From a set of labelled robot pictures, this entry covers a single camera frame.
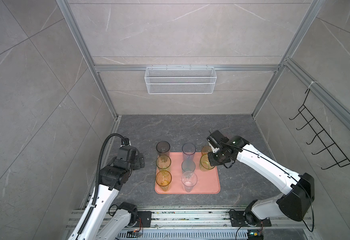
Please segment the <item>clear glass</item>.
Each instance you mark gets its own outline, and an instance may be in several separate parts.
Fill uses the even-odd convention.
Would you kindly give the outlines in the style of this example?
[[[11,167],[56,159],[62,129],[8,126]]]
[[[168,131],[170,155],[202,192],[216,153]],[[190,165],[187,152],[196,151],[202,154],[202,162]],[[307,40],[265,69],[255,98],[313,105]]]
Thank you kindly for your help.
[[[182,174],[181,178],[183,187],[186,192],[191,192],[198,182],[197,175],[192,171],[186,171]]]

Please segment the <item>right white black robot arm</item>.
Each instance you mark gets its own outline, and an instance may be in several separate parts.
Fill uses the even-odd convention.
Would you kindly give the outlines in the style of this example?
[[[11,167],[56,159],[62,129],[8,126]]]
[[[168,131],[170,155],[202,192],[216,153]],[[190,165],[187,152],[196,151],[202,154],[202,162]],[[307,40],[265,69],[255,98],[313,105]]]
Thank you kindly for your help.
[[[243,163],[280,191],[275,197],[254,200],[247,206],[243,214],[247,225],[255,226],[267,218],[280,216],[296,222],[304,220],[315,200],[315,180],[311,175],[301,175],[278,164],[240,136],[229,139],[220,131],[214,131],[207,140],[212,148],[208,153],[212,166],[223,165],[229,169],[236,162]]]

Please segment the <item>teal dimpled cup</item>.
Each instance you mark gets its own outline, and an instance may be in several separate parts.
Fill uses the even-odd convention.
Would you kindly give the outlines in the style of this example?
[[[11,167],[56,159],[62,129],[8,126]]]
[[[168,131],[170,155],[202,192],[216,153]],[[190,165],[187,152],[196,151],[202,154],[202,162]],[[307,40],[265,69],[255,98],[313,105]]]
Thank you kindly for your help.
[[[194,172],[196,169],[196,164],[194,163],[194,161],[191,160],[185,160],[182,162],[182,172]]]

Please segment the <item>short yellow glass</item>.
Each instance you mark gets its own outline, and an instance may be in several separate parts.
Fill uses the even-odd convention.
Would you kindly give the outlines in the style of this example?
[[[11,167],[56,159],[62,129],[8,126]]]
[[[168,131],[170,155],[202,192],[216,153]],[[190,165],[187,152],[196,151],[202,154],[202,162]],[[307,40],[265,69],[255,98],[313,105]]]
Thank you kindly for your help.
[[[211,146],[204,146],[201,150],[202,155],[207,155],[208,153],[212,152]]]

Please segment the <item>dark grey tall glass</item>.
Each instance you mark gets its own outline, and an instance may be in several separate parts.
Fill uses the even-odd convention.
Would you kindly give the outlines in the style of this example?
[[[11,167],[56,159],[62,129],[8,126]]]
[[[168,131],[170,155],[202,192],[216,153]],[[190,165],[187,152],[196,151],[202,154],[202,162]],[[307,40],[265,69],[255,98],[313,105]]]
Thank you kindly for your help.
[[[160,141],[156,145],[156,151],[158,156],[170,156],[171,145],[167,141]]]

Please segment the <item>tall blue glass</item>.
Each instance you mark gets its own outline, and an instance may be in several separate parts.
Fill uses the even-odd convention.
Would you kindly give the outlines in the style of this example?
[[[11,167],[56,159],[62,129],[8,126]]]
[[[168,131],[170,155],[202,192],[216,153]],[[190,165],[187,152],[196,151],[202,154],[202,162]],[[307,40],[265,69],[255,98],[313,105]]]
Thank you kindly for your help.
[[[182,146],[183,161],[193,161],[196,153],[196,146],[192,143],[185,143]]]

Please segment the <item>light green tall glass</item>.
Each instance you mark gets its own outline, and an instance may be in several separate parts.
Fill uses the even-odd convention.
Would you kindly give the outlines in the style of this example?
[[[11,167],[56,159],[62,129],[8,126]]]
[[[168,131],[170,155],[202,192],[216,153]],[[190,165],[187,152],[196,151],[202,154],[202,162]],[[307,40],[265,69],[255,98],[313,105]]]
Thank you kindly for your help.
[[[159,171],[171,171],[171,158],[169,156],[163,155],[159,156],[156,160],[156,166]]]

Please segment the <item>tall yellow glass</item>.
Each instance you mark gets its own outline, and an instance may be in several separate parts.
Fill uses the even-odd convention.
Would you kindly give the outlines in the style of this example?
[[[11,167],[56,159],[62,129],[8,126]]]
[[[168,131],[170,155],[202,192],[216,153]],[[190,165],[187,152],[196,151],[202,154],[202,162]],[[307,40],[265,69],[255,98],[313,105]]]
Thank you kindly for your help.
[[[164,192],[168,191],[172,182],[172,175],[169,171],[159,171],[156,175],[156,184]]]

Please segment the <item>pink plastic tray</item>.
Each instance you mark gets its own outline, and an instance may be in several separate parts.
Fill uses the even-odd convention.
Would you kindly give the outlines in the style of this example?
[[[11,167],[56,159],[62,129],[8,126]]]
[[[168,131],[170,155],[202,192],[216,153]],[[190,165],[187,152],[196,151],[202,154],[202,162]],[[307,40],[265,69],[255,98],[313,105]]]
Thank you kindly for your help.
[[[172,175],[172,181],[169,184],[169,189],[164,191],[157,183],[155,182],[155,191],[158,194],[175,194],[175,195],[185,195],[185,194],[217,194],[221,190],[219,175],[217,168],[213,168],[209,171],[201,171],[199,167],[200,158],[202,153],[196,152],[194,156],[194,163],[196,164],[195,174],[198,178],[198,181],[194,188],[187,192],[185,190],[184,184],[182,183],[182,167],[183,162],[183,153],[174,152],[170,153],[170,158],[172,164],[170,166],[170,173]]]

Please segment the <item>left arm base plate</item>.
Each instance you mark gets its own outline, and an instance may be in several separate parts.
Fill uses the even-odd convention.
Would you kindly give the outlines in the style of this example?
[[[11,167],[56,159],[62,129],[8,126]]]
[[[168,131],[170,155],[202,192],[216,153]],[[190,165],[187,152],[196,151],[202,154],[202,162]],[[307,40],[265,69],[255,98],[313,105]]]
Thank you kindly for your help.
[[[132,214],[132,227],[133,228],[149,228],[152,221],[151,211],[138,211]]]

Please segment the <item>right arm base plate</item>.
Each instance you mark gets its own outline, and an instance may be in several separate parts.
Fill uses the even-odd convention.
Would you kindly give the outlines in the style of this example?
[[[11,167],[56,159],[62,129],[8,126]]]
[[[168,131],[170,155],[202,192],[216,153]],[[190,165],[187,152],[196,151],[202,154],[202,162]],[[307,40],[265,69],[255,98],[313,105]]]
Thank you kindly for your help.
[[[245,211],[229,210],[229,219],[232,227],[271,227],[270,219],[259,220],[252,213]]]

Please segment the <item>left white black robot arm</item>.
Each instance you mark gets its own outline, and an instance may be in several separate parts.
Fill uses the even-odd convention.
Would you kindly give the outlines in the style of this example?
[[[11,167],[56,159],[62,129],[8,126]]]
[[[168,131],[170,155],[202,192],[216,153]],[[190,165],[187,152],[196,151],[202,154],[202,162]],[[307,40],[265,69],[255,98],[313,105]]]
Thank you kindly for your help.
[[[102,167],[103,155],[109,140],[119,137],[122,141],[118,154],[110,165]],[[89,204],[82,214],[77,226],[69,236],[70,240],[116,240],[125,227],[133,227],[138,221],[137,206],[123,202],[111,220],[101,227],[111,209],[114,199],[119,194],[132,174],[132,171],[145,167],[143,154],[131,146],[128,138],[112,133],[106,137],[98,159],[96,184]]]

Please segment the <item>short green glass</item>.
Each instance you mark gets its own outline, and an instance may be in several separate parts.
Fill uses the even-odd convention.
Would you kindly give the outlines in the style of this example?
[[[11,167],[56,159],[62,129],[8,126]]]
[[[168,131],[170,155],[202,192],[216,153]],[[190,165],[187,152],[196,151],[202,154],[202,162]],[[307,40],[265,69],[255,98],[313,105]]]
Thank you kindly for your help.
[[[215,168],[212,166],[209,161],[208,154],[202,155],[199,161],[199,168],[202,172],[207,172]]]

